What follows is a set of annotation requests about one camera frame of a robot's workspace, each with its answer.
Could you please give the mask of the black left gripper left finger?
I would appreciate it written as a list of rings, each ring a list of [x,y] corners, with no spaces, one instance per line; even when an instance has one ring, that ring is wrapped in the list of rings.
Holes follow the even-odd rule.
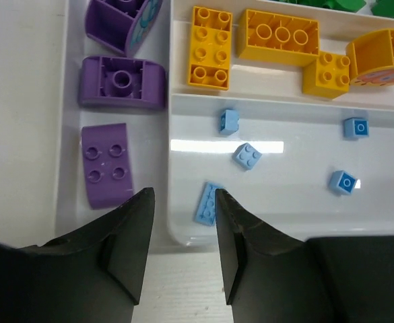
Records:
[[[139,303],[155,192],[43,246],[0,244],[0,322],[130,322]]]

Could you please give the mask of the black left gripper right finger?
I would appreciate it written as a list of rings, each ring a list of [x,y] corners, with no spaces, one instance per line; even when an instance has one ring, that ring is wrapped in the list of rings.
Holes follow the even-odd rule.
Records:
[[[235,322],[394,322],[394,236],[300,241],[224,189],[216,229]]]

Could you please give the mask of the purple curved lego brick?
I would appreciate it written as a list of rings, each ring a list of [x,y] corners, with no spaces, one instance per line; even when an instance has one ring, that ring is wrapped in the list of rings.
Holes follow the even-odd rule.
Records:
[[[166,108],[166,70],[127,57],[90,56],[82,61],[78,102],[82,106]]]

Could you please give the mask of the yellow square lego brick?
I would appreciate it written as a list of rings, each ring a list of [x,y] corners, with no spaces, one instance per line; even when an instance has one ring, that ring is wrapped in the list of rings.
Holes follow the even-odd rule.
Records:
[[[302,72],[302,93],[335,99],[349,92],[350,59],[346,55],[321,51]]]

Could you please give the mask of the yellow striped lego brick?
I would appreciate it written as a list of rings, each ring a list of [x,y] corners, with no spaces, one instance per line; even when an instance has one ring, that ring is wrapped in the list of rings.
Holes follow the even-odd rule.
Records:
[[[232,14],[194,6],[187,84],[226,91],[230,85]]]

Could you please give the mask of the yellow rounded lego brick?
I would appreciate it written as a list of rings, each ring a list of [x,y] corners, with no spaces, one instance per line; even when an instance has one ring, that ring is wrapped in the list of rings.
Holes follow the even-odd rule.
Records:
[[[355,86],[394,85],[394,29],[364,34],[346,46],[350,59],[350,84]]]

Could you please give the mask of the purple arch lego brick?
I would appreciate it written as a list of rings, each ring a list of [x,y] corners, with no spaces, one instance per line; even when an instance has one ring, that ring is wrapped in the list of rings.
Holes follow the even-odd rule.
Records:
[[[118,55],[134,57],[154,25],[162,3],[162,0],[92,0],[86,10],[86,35]]]

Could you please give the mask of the green curved lego brick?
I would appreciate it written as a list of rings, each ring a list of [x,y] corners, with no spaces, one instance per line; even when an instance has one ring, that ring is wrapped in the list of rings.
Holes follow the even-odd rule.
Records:
[[[366,2],[365,0],[297,0],[297,4],[356,13],[366,5]]]

